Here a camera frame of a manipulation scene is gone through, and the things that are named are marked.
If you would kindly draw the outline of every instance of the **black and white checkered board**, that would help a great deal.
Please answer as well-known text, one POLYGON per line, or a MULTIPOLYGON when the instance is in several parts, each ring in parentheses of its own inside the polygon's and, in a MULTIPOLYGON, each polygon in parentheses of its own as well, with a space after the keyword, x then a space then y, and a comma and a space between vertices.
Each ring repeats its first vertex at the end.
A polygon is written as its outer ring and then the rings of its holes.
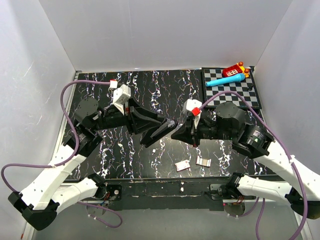
MULTIPOLYGON (((202 85, 203 85, 203 97, 204 102, 211 98, 213 95, 222 91, 235 91, 240 94, 249 103, 253 109, 261 109, 261 103, 259 100, 258 92, 256 90, 255 80, 253 78, 253 71, 250 70, 250 76, 241 82, 231 82, 218 86, 206 86, 206 82, 222 79, 223 68, 215 67, 203 67, 202 68, 202 85)), ((247 109, 248 107, 235 95, 230 93, 218 96, 213 101, 209 102, 208 108, 215 108, 221 103, 233 102, 239 108, 247 109)))

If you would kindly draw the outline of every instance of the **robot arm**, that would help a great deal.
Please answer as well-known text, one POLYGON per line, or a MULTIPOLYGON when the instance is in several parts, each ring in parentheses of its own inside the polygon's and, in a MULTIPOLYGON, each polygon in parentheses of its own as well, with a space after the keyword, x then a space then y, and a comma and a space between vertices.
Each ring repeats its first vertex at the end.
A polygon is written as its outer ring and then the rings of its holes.
POLYGON ((189 111, 185 123, 171 135, 179 140, 197 147, 201 139, 231 140, 232 148, 238 153, 254 159, 273 170, 286 182, 270 182, 234 173, 228 184, 218 189, 224 198, 240 196, 257 196, 291 205, 298 214, 303 214, 303 199, 299 182, 291 163, 296 165, 308 200, 310 219, 320 218, 320 176, 308 169, 292 156, 289 161, 280 144, 264 128, 245 121, 245 112, 232 102, 225 102, 215 109, 215 119, 205 113, 191 109, 196 100, 188 100, 185 109, 189 111))
POLYGON ((131 90, 122 85, 113 92, 113 103, 102 108, 94 98, 83 99, 74 113, 74 126, 79 138, 77 155, 63 165, 74 151, 73 132, 65 138, 57 154, 40 175, 21 192, 12 192, 11 204, 35 229, 42 230, 52 223, 57 214, 85 198, 103 198, 108 191, 106 180, 94 173, 79 183, 58 189, 68 175, 94 151, 103 140, 97 131, 126 126, 130 134, 142 134, 140 143, 146 148, 176 128, 175 120, 149 111, 131 98, 131 90))

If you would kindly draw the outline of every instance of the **gray floor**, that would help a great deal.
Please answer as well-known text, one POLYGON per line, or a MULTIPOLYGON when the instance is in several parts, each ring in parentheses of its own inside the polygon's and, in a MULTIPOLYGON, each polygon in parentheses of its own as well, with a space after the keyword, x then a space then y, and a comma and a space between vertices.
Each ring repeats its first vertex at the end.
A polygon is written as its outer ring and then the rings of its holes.
MULTIPOLYGON (((246 204, 247 209, 253 205, 246 204)), ((123 224, 117 229, 105 227, 89 218, 86 208, 73 205, 60 213, 46 229, 35 232, 32 240, 255 240, 255 226, 261 203, 251 215, 239 219, 227 217, 225 212, 205 209, 185 210, 124 210, 123 224)), ((104 220, 117 224, 117 217, 106 213, 104 220)), ((267 202, 259 228, 263 240, 285 240, 298 225, 289 206, 267 202)))

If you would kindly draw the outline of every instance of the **table surface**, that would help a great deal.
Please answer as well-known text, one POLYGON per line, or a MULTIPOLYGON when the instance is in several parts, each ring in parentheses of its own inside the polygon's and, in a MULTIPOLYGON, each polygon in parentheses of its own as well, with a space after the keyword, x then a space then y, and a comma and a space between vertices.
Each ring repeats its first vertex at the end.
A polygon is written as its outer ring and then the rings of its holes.
MULTIPOLYGON (((203 99, 201 69, 99 72, 80 73, 78 80, 107 82, 117 79, 131 87, 133 97, 145 108, 176 119, 181 125, 186 116, 182 114, 183 104, 187 99, 203 99)), ((78 84, 75 87, 69 115, 78 103, 87 97, 94 97, 101 107, 112 103, 113 89, 93 84, 78 84)), ((250 112, 247 121, 256 123, 250 112)), ((70 131, 67 125, 64 136, 70 131)), ((183 177, 221 177, 233 172, 249 175, 274 174, 261 164, 238 154, 231 148, 231 142, 225 140, 201 140, 194 148, 186 143, 172 140, 170 134, 163 137, 149 148, 139 143, 140 135, 130 135, 125 126, 106 129, 99 132, 103 141, 100 146, 79 165, 68 177, 77 180, 94 172, 101 172, 106 179, 118 178, 183 178, 183 177), (211 167, 196 165, 197 156, 211 159, 211 167), (177 172, 175 163, 188 160, 190 168, 177 172)))

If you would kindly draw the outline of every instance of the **blue toy handle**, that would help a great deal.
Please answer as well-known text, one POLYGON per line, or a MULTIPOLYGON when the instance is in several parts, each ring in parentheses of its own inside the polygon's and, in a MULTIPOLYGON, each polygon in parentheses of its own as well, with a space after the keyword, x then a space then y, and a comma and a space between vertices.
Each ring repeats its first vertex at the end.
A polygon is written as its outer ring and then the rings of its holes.
POLYGON ((228 83, 233 83, 233 82, 241 82, 245 78, 246 78, 246 76, 243 73, 238 73, 238 74, 233 75, 233 76, 228 76, 228 77, 224 77, 224 78, 221 78, 221 79, 208 81, 208 82, 205 83, 205 86, 206 87, 214 87, 214 86, 222 85, 222 84, 228 84, 228 83))

